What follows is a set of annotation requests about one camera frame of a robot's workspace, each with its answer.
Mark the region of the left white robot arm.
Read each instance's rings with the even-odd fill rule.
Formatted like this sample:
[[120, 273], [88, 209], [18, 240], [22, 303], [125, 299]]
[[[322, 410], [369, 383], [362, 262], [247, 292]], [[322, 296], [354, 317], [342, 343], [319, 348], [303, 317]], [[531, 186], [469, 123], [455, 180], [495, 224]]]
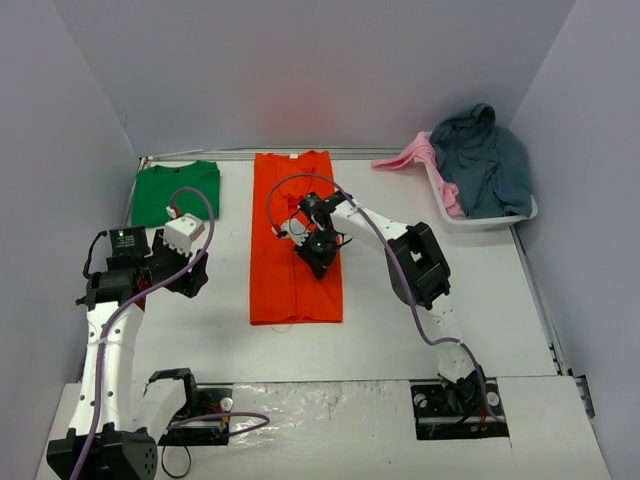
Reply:
[[197, 295], [208, 280], [208, 255], [193, 245], [204, 233], [192, 215], [167, 222], [152, 239], [142, 226], [108, 232], [106, 268], [88, 274], [77, 301], [87, 310], [88, 341], [76, 408], [65, 436], [47, 445], [46, 461], [58, 478], [152, 479], [170, 421], [200, 409], [188, 368], [154, 373], [137, 403], [131, 389], [146, 299], [159, 289]]

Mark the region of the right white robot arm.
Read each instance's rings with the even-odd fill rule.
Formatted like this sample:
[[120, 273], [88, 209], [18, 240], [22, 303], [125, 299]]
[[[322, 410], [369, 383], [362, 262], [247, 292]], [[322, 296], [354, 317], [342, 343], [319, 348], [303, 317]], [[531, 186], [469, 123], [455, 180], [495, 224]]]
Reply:
[[446, 406], [465, 413], [486, 395], [486, 377], [461, 338], [451, 296], [451, 269], [431, 228], [384, 217], [347, 194], [322, 199], [312, 192], [300, 201], [303, 222], [291, 217], [282, 237], [318, 280], [327, 276], [339, 250], [358, 240], [385, 257], [395, 295], [410, 309], [422, 340], [435, 352]]

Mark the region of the orange t-shirt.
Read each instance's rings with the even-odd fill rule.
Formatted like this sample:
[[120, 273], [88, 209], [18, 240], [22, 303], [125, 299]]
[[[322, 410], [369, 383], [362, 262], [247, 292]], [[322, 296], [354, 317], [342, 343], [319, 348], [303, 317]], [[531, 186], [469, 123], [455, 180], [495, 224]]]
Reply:
[[341, 259], [333, 262], [323, 279], [316, 279], [294, 252], [294, 244], [276, 238], [268, 219], [268, 212], [277, 221], [299, 219], [297, 205], [305, 194], [315, 192], [325, 198], [334, 192], [329, 183], [309, 176], [292, 179], [271, 191], [279, 180], [297, 173], [332, 178], [329, 153], [308, 151], [296, 159], [274, 153], [255, 157], [249, 278], [249, 320], [253, 325], [343, 321]]

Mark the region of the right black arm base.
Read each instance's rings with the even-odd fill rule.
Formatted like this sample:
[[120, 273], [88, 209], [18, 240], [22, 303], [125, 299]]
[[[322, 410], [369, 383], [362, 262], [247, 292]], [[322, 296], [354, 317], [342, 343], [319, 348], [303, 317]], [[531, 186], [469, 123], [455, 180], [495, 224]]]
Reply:
[[416, 438], [419, 441], [508, 438], [503, 404], [496, 382], [455, 387], [448, 382], [410, 384]]

